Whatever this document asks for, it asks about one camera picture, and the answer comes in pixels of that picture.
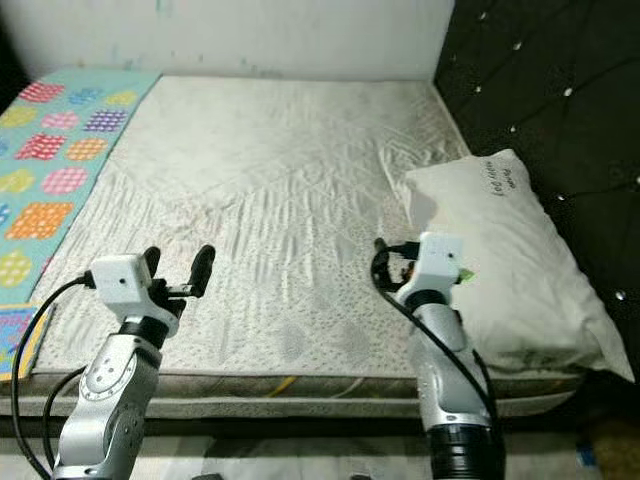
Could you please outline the dark tufted headboard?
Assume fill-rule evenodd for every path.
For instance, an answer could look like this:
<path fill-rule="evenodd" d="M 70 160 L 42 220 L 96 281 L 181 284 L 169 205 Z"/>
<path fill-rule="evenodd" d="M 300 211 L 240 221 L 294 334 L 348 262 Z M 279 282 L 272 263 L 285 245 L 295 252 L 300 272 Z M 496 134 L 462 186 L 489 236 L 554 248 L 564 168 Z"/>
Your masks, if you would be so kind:
<path fill-rule="evenodd" d="M 614 325 L 640 333 L 640 0 L 456 0 L 433 82 L 472 151 L 524 161 Z"/>

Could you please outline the grey quilted mattress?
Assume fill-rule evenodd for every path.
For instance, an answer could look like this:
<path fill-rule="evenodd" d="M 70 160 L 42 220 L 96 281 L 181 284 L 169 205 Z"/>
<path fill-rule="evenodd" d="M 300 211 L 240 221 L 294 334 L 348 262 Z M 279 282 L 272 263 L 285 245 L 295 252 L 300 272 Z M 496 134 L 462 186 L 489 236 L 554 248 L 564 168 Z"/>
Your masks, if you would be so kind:
<path fill-rule="evenodd" d="M 37 302 L 105 253 L 156 244 L 209 294 L 182 317 L 148 416 L 417 413 L 411 325 L 372 242 L 419 237 L 404 173 L 476 154 L 425 82 L 47 76 L 0 118 L 0 301 Z M 595 370 L 493 371 L 500 412 L 553 410 Z"/>

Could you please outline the cream pillow with green tree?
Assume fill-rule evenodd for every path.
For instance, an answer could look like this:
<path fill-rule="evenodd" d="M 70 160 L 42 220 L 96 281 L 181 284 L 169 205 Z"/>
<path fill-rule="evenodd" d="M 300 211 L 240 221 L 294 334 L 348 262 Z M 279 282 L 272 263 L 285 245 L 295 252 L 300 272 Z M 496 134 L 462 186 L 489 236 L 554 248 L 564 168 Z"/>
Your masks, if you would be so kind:
<path fill-rule="evenodd" d="M 404 173 L 417 233 L 462 239 L 474 276 L 453 289 L 468 338 L 502 372 L 595 370 L 635 379 L 620 330 L 532 192 L 511 148 Z"/>

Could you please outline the blue yellow children's book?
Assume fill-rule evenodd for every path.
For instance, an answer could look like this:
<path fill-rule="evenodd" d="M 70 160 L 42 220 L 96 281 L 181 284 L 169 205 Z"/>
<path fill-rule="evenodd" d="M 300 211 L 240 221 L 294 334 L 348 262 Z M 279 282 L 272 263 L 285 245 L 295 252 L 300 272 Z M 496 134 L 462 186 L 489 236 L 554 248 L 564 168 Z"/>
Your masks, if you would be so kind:
<path fill-rule="evenodd" d="M 14 305 L 4 305 L 0 307 L 0 339 L 3 342 L 4 356 L 3 365 L 0 370 L 0 383 L 10 381 L 14 376 L 13 360 L 15 352 L 18 351 L 20 340 L 24 338 L 28 326 L 31 325 L 32 316 L 36 314 L 40 303 L 14 303 Z M 51 307 L 46 312 L 37 326 L 33 329 L 27 339 L 26 346 L 23 347 L 22 360 L 19 362 L 18 378 L 26 379 L 31 374 L 33 366 L 38 356 L 42 339 L 47 323 L 54 315 L 56 308 Z"/>

